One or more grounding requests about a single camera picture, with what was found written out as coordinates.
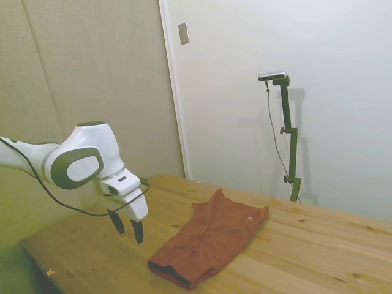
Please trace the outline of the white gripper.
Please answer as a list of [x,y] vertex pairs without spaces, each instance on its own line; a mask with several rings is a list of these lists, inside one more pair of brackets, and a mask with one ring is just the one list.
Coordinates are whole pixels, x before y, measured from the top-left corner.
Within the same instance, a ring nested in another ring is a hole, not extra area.
[[[148,206],[143,191],[139,188],[140,179],[128,170],[121,170],[114,175],[99,178],[98,184],[102,189],[99,203],[106,207],[117,232],[122,235],[125,232],[124,224],[119,216],[128,217],[134,230],[134,237],[138,244],[144,240],[143,222],[148,215]],[[119,211],[114,210],[127,204]]]

